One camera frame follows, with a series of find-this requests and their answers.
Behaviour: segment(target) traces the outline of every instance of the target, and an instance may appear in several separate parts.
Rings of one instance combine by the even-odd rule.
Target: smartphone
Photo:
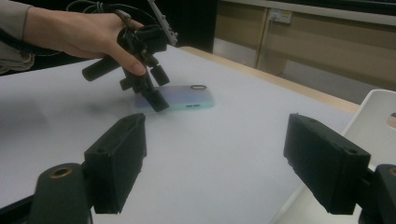
[[[169,104],[169,108],[166,110],[193,109],[214,105],[212,94],[205,85],[162,86],[157,90]],[[140,93],[135,96],[134,105],[142,110],[153,110]]]

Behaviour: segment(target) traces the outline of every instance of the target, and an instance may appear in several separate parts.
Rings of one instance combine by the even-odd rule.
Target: black robotic gripper jaw
[[[153,56],[156,52],[166,51],[167,47],[166,35],[159,25],[147,25],[137,30],[126,27],[120,31],[118,43],[143,65],[151,68],[150,73],[159,86],[169,83],[168,76]],[[87,80],[93,81],[118,67],[120,65],[114,59],[106,56],[99,62],[84,68],[82,74]],[[169,107],[161,93],[154,88],[149,72],[143,76],[137,76],[122,69],[125,78],[120,81],[120,85],[124,91],[132,88],[135,93],[141,93],[157,112]]]

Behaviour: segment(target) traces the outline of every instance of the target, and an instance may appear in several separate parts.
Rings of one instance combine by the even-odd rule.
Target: white plastic object
[[[389,117],[396,113],[396,92],[370,91],[342,135],[372,157],[370,168],[378,164],[396,164],[396,129],[389,126]],[[361,208],[353,216],[328,214],[305,185],[300,186],[279,210],[271,224],[357,224]]]

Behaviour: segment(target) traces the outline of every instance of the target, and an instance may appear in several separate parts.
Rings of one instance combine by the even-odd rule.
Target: phone camera cutout
[[[190,88],[192,88],[195,91],[206,90],[206,86],[205,85],[192,85],[192,86],[190,86]]]

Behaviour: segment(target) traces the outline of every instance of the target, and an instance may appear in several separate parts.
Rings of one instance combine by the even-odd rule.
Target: light blue phone case
[[[157,89],[169,104],[169,108],[166,110],[202,108],[214,105],[212,94],[204,85],[163,86]],[[141,94],[136,95],[134,105],[144,110],[151,108],[149,102]]]

